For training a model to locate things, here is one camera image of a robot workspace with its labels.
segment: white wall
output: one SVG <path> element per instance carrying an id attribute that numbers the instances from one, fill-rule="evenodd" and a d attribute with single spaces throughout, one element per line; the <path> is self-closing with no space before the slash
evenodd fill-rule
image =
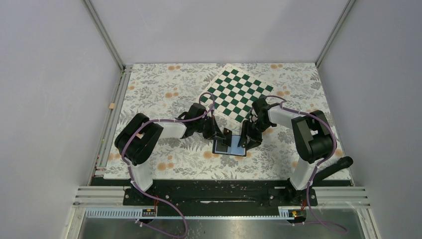
<path id="1" fill-rule="evenodd" d="M 358 1 L 320 67 L 384 239 L 420 238 L 422 1 Z"/>
<path id="2" fill-rule="evenodd" d="M 79 0 L 0 7 L 0 238 L 56 239 L 118 68 Z"/>
<path id="3" fill-rule="evenodd" d="M 347 0 L 93 0 L 126 64 L 315 62 Z"/>

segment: floral tablecloth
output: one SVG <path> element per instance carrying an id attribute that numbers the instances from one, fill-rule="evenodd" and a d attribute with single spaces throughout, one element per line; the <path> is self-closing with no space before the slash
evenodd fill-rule
<path id="1" fill-rule="evenodd" d="M 114 139 L 137 113 L 150 119 L 174 117 L 178 102 L 195 102 L 202 90 L 225 64 L 135 64 L 124 97 Z M 292 109 L 322 110 L 336 133 L 324 91 L 314 63 L 232 64 L 269 85 L 272 94 L 288 100 Z M 216 116 L 218 126 L 240 134 L 241 124 Z M 160 139 L 147 163 L 157 179 L 287 179 L 294 171 L 299 155 L 293 131 L 283 126 L 268 128 L 261 146 L 246 157 L 213 154 L 212 141 L 194 133 L 186 139 Z M 335 156 L 325 165 L 343 156 L 340 144 Z M 128 179 L 129 173 L 118 150 L 112 147 L 105 179 Z M 342 170 L 329 179 L 350 179 Z"/>

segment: green and white checkerboard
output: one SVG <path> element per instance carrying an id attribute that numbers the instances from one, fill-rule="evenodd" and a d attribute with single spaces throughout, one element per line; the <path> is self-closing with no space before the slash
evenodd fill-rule
<path id="1" fill-rule="evenodd" d="M 210 92 L 215 97 L 215 110 L 220 115 L 228 116 L 236 122 L 249 119 L 252 102 L 262 96 L 267 96 L 273 90 L 251 74 L 232 65 L 225 65 L 214 77 L 204 92 Z M 211 96 L 202 96 L 205 105 L 212 103 Z"/>

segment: metal floor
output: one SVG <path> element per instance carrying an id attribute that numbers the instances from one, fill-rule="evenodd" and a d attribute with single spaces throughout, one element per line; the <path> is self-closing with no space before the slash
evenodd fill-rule
<path id="1" fill-rule="evenodd" d="M 358 215 L 353 209 L 315 209 L 324 221 L 333 221 L 345 226 L 349 233 L 340 235 L 322 225 L 285 226 L 280 220 L 188 220 L 188 239 L 280 239 L 280 238 L 365 238 Z M 308 213 L 307 221 L 314 221 Z M 154 220 L 151 222 L 169 233 L 183 233 L 182 220 Z M 86 218 L 80 232 L 80 239 L 167 239 L 169 237 L 149 228 L 140 228 L 134 220 Z"/>

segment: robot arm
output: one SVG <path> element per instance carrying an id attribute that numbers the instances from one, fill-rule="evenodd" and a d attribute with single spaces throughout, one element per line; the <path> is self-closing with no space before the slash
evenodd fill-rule
<path id="1" fill-rule="evenodd" d="M 329 131 L 309 116 L 286 111 L 279 104 L 267 104 L 265 98 L 257 99 L 252 107 L 257 120 L 243 122 L 239 146 L 247 150 L 259 146 L 262 132 L 277 124 L 292 129 L 300 158 L 289 181 L 296 191 L 306 189 L 316 164 L 332 151 L 333 142 Z M 311 114 L 328 124 L 323 112 L 314 111 Z"/>
<path id="2" fill-rule="evenodd" d="M 147 190 L 152 185 L 152 177 L 149 165 L 144 162 L 149 158 L 161 138 L 186 138 L 194 132 L 203 134 L 205 139 L 225 140 L 224 134 L 221 133 L 217 126 L 214 115 L 186 121 L 204 115 L 206 109 L 198 103 L 194 103 L 188 112 L 183 112 L 174 122 L 159 121 L 146 125 L 133 139 L 126 150 L 125 158 L 128 160 L 129 174 L 131 178 L 143 190 Z M 186 122 L 176 122 L 176 120 L 184 120 Z M 138 113 L 129 122 L 129 124 L 117 136 L 114 145 L 122 154 L 122 151 L 129 141 L 130 137 L 143 125 L 148 122 L 149 118 L 142 113 Z"/>

